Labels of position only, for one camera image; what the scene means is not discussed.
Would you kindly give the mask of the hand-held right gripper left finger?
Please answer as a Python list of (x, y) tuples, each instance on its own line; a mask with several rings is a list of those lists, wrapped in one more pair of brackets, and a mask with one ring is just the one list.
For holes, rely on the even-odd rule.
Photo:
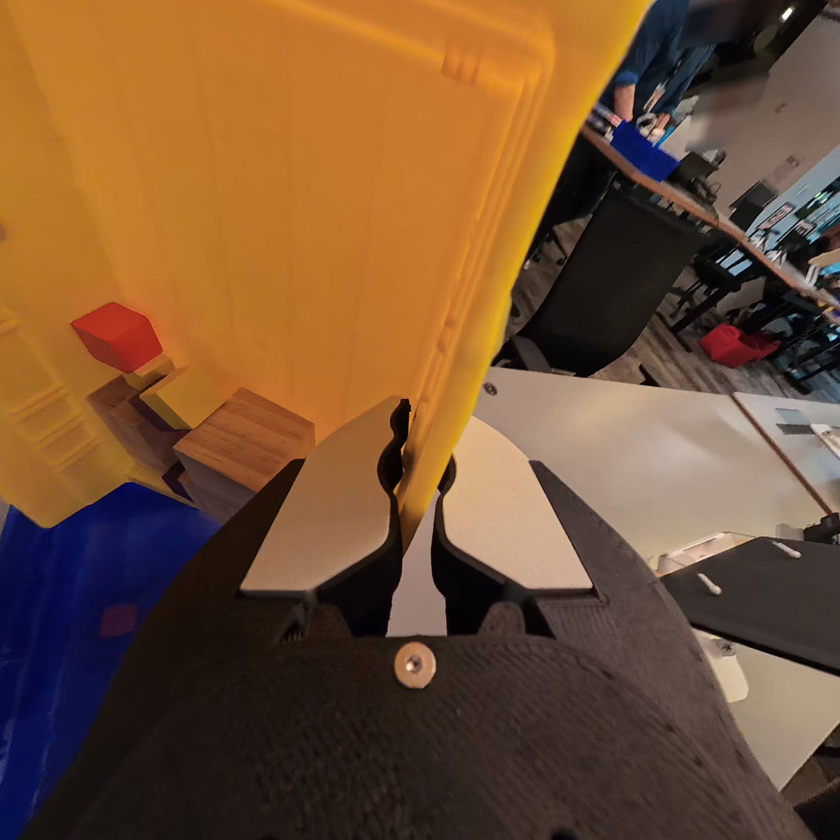
[(334, 606), (354, 636), (384, 636), (403, 573), (396, 489), (411, 405), (386, 397), (304, 459), (240, 594)]

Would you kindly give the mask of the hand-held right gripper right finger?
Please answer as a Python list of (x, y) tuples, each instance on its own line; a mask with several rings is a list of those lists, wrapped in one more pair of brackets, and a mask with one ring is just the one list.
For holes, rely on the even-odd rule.
[(430, 548), (447, 634), (477, 634), (509, 602), (540, 634), (540, 598), (580, 599), (595, 586), (529, 458), (472, 417), (438, 486)]

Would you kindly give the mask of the pile of coloured wooden cubes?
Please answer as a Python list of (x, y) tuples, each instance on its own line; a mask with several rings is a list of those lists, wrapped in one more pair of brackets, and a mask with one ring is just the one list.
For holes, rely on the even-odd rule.
[(316, 443), (314, 424), (248, 389), (230, 395), (177, 367), (151, 321), (107, 302), (71, 321), (89, 354), (119, 376), (88, 401), (139, 465), (225, 524)]

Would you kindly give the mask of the blue plastic box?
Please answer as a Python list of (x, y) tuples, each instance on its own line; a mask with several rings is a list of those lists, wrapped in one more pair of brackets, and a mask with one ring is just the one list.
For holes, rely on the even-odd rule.
[(1, 838), (75, 759), (142, 621), (219, 530), (126, 483), (53, 528), (11, 509), (1, 557)]

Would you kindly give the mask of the yellow plastic box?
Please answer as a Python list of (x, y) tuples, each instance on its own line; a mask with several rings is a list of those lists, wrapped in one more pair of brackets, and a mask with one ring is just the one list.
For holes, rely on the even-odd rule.
[(140, 472), (71, 322), (323, 438), (410, 401), (410, 543), (553, 184), (650, 2), (2, 2), (2, 499), (43, 528)]

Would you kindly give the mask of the black office chair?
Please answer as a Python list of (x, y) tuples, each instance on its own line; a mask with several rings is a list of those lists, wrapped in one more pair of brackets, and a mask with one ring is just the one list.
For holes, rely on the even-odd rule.
[(608, 188), (546, 298), (493, 364), (580, 377), (603, 370), (635, 343), (709, 236), (634, 190)]

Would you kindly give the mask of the black panel with white pegs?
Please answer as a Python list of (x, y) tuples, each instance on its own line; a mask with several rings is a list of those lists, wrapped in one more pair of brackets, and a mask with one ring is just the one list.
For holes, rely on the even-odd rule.
[(664, 574), (695, 629), (839, 676), (839, 548), (754, 538)]

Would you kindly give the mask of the red bag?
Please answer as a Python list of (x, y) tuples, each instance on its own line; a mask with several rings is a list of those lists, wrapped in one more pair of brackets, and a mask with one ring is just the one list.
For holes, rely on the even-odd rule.
[(722, 323), (698, 341), (710, 361), (730, 369), (764, 360), (781, 346), (762, 332), (747, 334), (731, 324)]

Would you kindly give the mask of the long wooden table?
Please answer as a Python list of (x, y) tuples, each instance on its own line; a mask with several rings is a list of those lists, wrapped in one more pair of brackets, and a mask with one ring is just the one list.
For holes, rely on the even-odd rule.
[(747, 253), (755, 261), (766, 266), (767, 270), (780, 278), (789, 288), (801, 297), (810, 298), (819, 304), (822, 309), (821, 317), (834, 326), (839, 325), (838, 300), (832, 297), (827, 291), (819, 290), (806, 284), (804, 275), (789, 264), (780, 261), (772, 261), (761, 248), (749, 240), (749, 236), (737, 225), (730, 222), (726, 217), (720, 216), (713, 207), (698, 202), (692, 195), (681, 188), (667, 182), (656, 182), (639, 171), (631, 162), (615, 150), (600, 134), (584, 125), (580, 129), (580, 135), (586, 138), (593, 148), (599, 151), (618, 171), (636, 184), (642, 186), (649, 192), (664, 198), (668, 203), (681, 207), (689, 215), (703, 220), (708, 226), (721, 231), (726, 237), (732, 240), (735, 248)]

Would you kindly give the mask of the small blue storage bin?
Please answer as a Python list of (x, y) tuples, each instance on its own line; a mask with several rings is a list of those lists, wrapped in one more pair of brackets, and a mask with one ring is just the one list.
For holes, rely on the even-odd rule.
[(621, 121), (612, 131), (611, 146), (637, 171), (655, 182), (671, 176), (679, 160), (657, 147), (630, 122)]

